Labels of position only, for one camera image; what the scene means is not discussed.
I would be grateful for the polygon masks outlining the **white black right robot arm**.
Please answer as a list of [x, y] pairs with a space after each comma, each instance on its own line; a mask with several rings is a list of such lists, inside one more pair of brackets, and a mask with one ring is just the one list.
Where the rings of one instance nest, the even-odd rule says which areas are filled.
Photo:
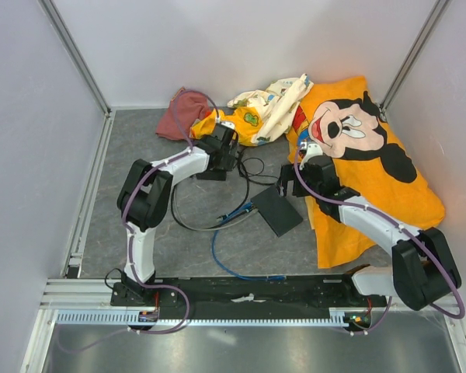
[[439, 309], [437, 301], [453, 295], [458, 307], [454, 318], [464, 316], [461, 275], [438, 228], [408, 225], [341, 185], [333, 161], [326, 155], [306, 155], [301, 163], [282, 166], [277, 184], [282, 195], [287, 193], [289, 182], [294, 184], [295, 197], [314, 197], [323, 214], [364, 234], [391, 257], [388, 267], [364, 266], [351, 272], [351, 280], [344, 282], [339, 292], [347, 305], [359, 305], [368, 295], [380, 295], [397, 297], [419, 311], [426, 306]]

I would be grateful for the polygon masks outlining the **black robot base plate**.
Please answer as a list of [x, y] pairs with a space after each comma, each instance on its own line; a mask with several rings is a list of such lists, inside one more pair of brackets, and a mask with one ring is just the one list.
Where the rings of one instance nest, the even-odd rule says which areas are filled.
[[309, 315], [324, 309], [385, 307], [386, 297], [360, 295], [346, 274], [289, 276], [276, 281], [247, 281], [237, 277], [165, 277], [155, 282], [170, 289], [136, 290], [116, 282], [112, 306], [156, 306], [166, 315], [183, 318], [190, 301], [191, 315]]

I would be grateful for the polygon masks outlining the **black power adapter brick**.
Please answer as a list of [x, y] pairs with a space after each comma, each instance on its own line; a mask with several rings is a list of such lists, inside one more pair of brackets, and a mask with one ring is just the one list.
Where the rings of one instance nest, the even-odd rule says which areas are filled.
[[228, 172], [222, 169], [208, 169], [201, 173], [197, 173], [195, 177], [198, 180], [210, 180], [210, 181], [225, 181], [227, 179]]

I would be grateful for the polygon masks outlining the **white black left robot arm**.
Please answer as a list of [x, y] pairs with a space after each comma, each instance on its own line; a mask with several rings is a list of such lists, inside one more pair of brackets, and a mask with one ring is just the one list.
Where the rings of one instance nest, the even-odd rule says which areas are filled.
[[124, 273], [132, 281], [128, 297], [137, 305], [148, 305], [155, 296], [154, 245], [157, 227], [165, 217], [172, 189], [183, 180], [201, 175], [223, 180], [232, 171], [239, 136], [231, 122], [215, 124], [185, 150], [166, 159], [132, 164], [116, 205], [127, 232], [127, 262]]

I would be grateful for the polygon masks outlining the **black network switch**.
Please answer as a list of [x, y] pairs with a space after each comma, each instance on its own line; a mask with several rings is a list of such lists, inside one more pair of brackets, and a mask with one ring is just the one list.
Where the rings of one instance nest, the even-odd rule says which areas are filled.
[[269, 186], [256, 194], [251, 202], [277, 237], [285, 235], [303, 221], [302, 216], [286, 197], [280, 195], [275, 186]]

